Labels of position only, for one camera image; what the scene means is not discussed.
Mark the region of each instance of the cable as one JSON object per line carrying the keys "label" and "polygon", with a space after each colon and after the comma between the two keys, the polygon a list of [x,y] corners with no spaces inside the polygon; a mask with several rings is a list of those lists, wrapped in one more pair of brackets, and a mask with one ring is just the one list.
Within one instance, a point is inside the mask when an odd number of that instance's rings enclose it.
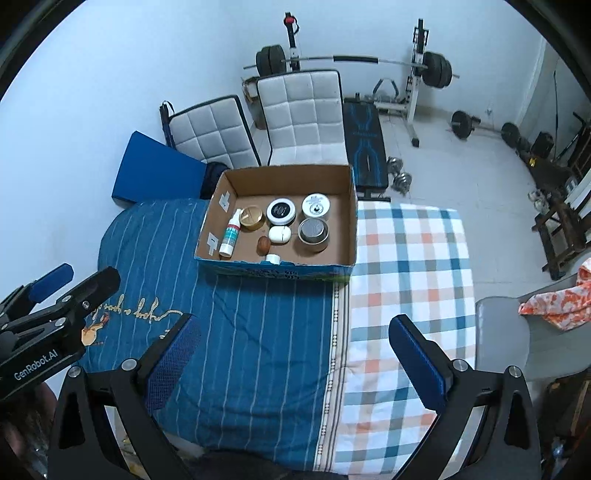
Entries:
{"label": "cable", "polygon": [[556,100],[556,125],[554,131],[554,161],[556,161],[556,146],[558,145],[558,88],[556,86],[556,69],[554,69],[554,98]]}

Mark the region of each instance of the brown egg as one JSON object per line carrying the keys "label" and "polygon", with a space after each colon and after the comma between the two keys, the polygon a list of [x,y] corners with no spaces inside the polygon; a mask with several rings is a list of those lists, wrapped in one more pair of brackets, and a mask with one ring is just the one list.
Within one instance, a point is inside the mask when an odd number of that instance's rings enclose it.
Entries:
{"label": "brown egg", "polygon": [[267,253],[269,253],[270,249],[271,249],[271,240],[269,240],[269,237],[267,237],[267,236],[260,237],[259,241],[256,243],[256,253],[258,253],[260,256],[264,257],[267,255]]}

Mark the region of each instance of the orange floral cloth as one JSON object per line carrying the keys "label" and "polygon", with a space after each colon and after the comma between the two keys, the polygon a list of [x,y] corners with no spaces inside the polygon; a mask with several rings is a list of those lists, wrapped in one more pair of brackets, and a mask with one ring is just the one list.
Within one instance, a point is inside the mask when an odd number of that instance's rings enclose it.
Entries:
{"label": "orange floral cloth", "polygon": [[591,258],[579,267],[575,287],[534,295],[519,305],[519,313],[542,315],[544,320],[564,331],[591,320]]}

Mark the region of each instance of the barbell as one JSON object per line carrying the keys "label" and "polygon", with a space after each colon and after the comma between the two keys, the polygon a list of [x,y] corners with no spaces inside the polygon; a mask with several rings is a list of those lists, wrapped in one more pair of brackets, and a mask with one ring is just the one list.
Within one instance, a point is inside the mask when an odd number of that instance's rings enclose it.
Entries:
{"label": "barbell", "polygon": [[332,55],[315,57],[285,58],[285,52],[280,45],[263,47],[256,54],[256,64],[247,65],[244,70],[255,68],[261,77],[287,72],[287,64],[294,61],[308,60],[332,60],[332,61],[357,61],[362,63],[388,63],[402,65],[417,69],[417,73],[423,78],[425,85],[435,88],[444,88],[450,84],[452,77],[459,78],[452,72],[452,65],[439,53],[425,52],[422,63],[406,62],[399,60],[380,59],[371,56],[359,55]]}
{"label": "barbell", "polygon": [[481,122],[482,120],[477,116],[472,116],[462,110],[458,110],[452,115],[452,121],[450,124],[454,135],[461,140],[467,139],[476,128],[480,128],[482,130],[500,133],[501,138],[511,148],[529,150],[529,147],[525,144],[527,139],[521,136],[519,129],[515,124],[507,122],[503,124],[501,130],[497,130],[496,128],[482,125]]}

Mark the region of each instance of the white chair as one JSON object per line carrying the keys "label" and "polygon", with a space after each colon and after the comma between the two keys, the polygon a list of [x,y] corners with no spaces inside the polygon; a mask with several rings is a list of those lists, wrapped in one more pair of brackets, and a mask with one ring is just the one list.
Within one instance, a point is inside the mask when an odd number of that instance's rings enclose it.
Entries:
{"label": "white chair", "polygon": [[271,144],[269,165],[348,164],[337,70],[273,75],[256,88]]}
{"label": "white chair", "polygon": [[169,147],[205,163],[218,161],[229,168],[261,165],[236,95],[216,98],[168,118],[165,116],[163,126],[168,123],[172,134],[172,139],[167,139],[167,143],[172,143]]}
{"label": "white chair", "polygon": [[538,315],[519,315],[519,304],[537,293],[564,290],[577,275],[517,299],[487,297],[476,303],[476,367],[503,372],[523,370],[527,381],[553,380],[591,365],[591,322],[563,332]]}

